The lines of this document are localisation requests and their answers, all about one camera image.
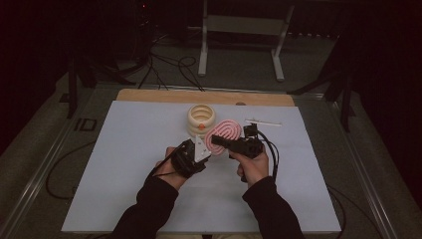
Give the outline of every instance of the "person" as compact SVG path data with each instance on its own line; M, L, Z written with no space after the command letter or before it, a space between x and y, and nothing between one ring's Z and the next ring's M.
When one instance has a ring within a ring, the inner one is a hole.
M168 147L166 155L174 147ZM256 158L229 152L239 161L237 174L246 176L248 190L243 199L252 209L264 239L305 238L297 216L289 203L277 192L276 184L269 176L269 160L265 151ZM148 179L136 196L136 204L127 208L108 239L152 239L168 220L178 196L178 190L187 180L174 172L168 160L157 168L155 176Z

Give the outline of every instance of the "white surface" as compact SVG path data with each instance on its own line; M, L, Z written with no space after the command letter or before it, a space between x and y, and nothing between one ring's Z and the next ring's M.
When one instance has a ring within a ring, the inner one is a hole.
M135 203L143 180L155 163L163 159L165 149L189 137L186 113L192 106L113 102L62 230L112 231L123 211ZM304 232L340 230L298 108L211 106L216 111L216 122L226 119L241 125L245 124L244 119L281 122L283 126L258 125L258 130L280 152L279 193L294 209ZM259 231L251 209L242 199L247 185L236 175L237 165L227 152L211 156L207 168L182 186L161 231Z

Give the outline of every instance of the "wooden board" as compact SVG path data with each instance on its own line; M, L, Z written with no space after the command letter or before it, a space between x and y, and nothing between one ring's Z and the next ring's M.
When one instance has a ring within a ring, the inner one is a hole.
M159 91L159 90L121 90L118 101L158 102L158 103L198 103L269 107L294 107L289 95L238 93L238 92L193 92L193 91Z

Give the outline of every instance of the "metal stand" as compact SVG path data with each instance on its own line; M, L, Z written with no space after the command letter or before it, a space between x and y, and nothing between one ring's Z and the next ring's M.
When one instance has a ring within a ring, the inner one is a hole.
M216 31L279 36L279 44L277 45L276 49L271 51L271 57L273 59L277 81L282 82L285 80L282 65L280 63L280 52L286 39L289 23L292 18L295 6L292 5L289 7L289 11L284 20L208 15L207 6L208 0L204 0L204 12L202 19L202 47L201 55L199 57L198 69L198 75L200 77L204 77L207 70L207 33L208 31Z

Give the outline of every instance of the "table leg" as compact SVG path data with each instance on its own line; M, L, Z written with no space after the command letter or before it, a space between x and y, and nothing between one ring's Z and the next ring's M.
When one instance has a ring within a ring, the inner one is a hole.
M204 0L204 13L202 18L202 48L201 56L199 57L199 68L198 76L205 77L207 71L207 58L208 58L208 45L207 45L207 25L208 25L208 13L207 13L208 1Z
M286 36L289 30L289 23L292 18L293 10L295 6L290 6L286 19L283 23L282 31L279 35L279 44L276 49L271 51L271 57L273 58L274 70L276 72L276 80L278 82L283 82L285 80L285 75L283 74L282 64L280 62L280 52L282 51L283 43L285 42Z

